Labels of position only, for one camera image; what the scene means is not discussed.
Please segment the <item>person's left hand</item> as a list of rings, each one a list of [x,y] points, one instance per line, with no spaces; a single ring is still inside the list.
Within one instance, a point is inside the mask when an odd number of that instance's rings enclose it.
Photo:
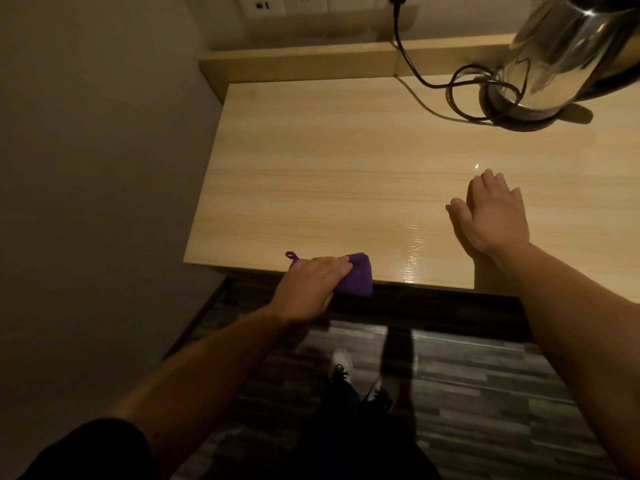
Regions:
[[[324,313],[331,298],[313,282],[311,259],[299,259],[283,275],[266,313],[288,326],[307,324]]]

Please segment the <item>person's right hand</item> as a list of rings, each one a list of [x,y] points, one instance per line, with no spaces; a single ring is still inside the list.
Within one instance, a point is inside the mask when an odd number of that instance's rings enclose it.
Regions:
[[[472,258],[480,255],[494,257],[501,251],[530,240],[529,225],[524,209],[511,201],[511,188],[503,173],[494,173],[497,181],[497,197],[479,199],[479,175],[471,179],[467,197],[474,199],[475,240],[457,240]]]

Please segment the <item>purple cleaning cloth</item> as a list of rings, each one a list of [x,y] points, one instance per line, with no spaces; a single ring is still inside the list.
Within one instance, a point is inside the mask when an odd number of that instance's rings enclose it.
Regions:
[[[358,297],[371,297],[373,294],[373,277],[371,261],[367,254],[356,253],[346,256],[351,263],[351,270],[335,287],[325,295],[329,298],[335,293]]]

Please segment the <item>person's right forearm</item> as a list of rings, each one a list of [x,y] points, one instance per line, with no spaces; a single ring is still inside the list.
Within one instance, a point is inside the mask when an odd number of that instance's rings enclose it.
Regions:
[[[640,305],[530,242],[490,256],[604,450],[640,480]]]

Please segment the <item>person's left forearm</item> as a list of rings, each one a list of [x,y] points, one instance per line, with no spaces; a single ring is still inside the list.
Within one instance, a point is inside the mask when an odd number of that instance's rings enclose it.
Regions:
[[[241,315],[176,352],[124,393],[108,416],[142,432],[151,480],[169,480],[213,432],[280,339],[318,316],[273,304]]]

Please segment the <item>white and black shoe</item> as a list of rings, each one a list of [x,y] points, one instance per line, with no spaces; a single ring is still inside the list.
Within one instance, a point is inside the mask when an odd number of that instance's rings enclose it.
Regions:
[[[333,350],[329,368],[328,378],[332,383],[351,383],[353,363],[350,354],[343,348]]]
[[[380,375],[365,395],[363,403],[388,413],[396,404],[398,389],[396,377]]]

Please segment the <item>stainless steel electric kettle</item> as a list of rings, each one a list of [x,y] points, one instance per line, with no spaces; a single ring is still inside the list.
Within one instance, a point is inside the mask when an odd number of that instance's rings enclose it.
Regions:
[[[551,109],[640,80],[640,59],[606,76],[640,27],[640,0],[547,0],[518,31],[495,78],[508,100]]]

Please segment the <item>black trousers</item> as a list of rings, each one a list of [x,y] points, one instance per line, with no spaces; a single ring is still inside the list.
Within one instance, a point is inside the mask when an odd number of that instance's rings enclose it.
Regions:
[[[329,380],[319,409],[271,480],[442,480],[434,463],[388,412],[348,383]]]

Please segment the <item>black shirt sleeve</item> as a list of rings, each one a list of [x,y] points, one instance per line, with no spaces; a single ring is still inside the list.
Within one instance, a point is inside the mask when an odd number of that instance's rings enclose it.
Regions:
[[[18,480],[153,480],[144,434],[121,419],[92,420],[37,455]]]

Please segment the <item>white wall socket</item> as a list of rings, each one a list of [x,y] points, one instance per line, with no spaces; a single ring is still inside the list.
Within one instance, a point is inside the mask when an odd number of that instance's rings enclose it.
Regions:
[[[241,12],[249,20],[284,18],[284,0],[238,0]]]
[[[321,15],[328,12],[327,0],[283,0],[287,16]]]
[[[375,8],[375,0],[327,0],[330,13],[359,13]]]

